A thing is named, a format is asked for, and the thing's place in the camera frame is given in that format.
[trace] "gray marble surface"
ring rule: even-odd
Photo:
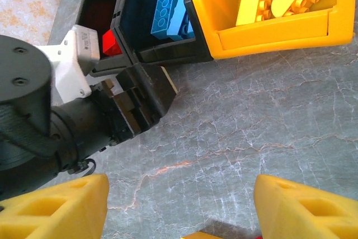
[[[77,2],[62,0],[53,42]],[[358,199],[357,41],[169,68],[169,113],[94,155],[110,180],[103,238],[254,238],[259,174]]]

